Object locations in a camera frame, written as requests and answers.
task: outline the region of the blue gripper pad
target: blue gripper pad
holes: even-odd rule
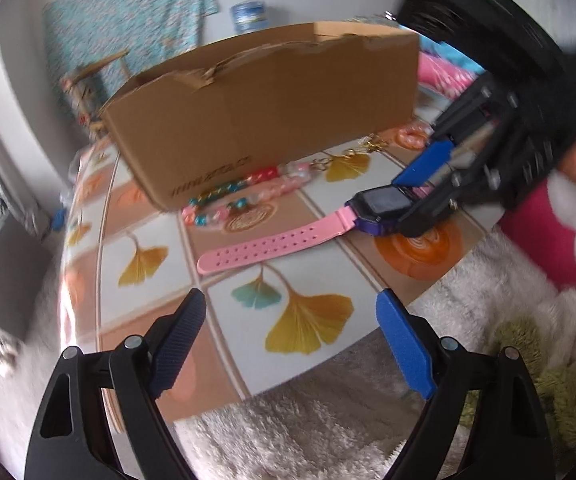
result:
[[[393,186],[423,186],[436,171],[450,160],[454,144],[437,140],[413,160],[404,171],[392,179]]]
[[[156,333],[153,339],[158,342],[152,355],[148,383],[148,392],[153,399],[158,399],[175,385],[205,317],[205,297],[193,288],[174,314],[160,317],[148,331],[148,334]]]
[[[405,382],[428,400],[437,388],[432,359],[407,322],[404,306],[389,288],[377,295],[377,321]]]

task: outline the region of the yellow ginkgo leaf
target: yellow ginkgo leaf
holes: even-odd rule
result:
[[[339,182],[348,178],[363,175],[370,167],[370,155],[354,153],[353,155],[332,155],[330,165],[325,172],[327,182]]]
[[[154,276],[161,264],[167,258],[167,247],[152,247],[142,249],[138,246],[136,238],[130,236],[135,244],[134,256],[119,278],[119,286],[138,285],[146,278]]]
[[[310,354],[321,341],[330,345],[354,312],[351,299],[339,294],[302,296],[289,289],[289,295],[286,310],[265,338],[268,352]]]
[[[77,245],[81,241],[81,238],[83,238],[90,229],[92,229],[92,224],[90,223],[81,224],[77,222],[74,224],[72,232],[68,235],[68,247]]]

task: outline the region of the teal ginkgo leaf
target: teal ginkgo leaf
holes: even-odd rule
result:
[[[281,301],[281,294],[263,280],[263,270],[249,283],[238,286],[232,297],[248,308],[260,310]]]

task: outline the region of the cardboard box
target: cardboard box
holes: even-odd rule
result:
[[[245,174],[405,123],[418,39],[385,25],[270,28],[131,78],[102,117],[163,210]]]

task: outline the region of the table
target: table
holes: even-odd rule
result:
[[[448,103],[422,90],[416,115],[432,121]],[[356,142],[348,142],[305,160],[353,146]],[[414,239],[351,232],[213,276],[200,276],[196,260],[206,250],[321,218],[355,192],[388,184],[417,153],[392,145],[367,155],[359,171],[337,171],[332,178],[319,174],[301,190],[222,227],[196,228],[184,225],[178,213],[157,211],[117,148],[101,140],[82,165],[68,222],[61,346],[113,349],[173,312],[190,288],[202,290],[206,323],[175,386],[157,401],[168,422],[239,402],[324,362],[377,328],[374,305],[380,290],[393,288],[405,304],[419,297],[481,239],[501,209],[458,212]],[[113,393],[105,400],[114,429],[122,431]]]

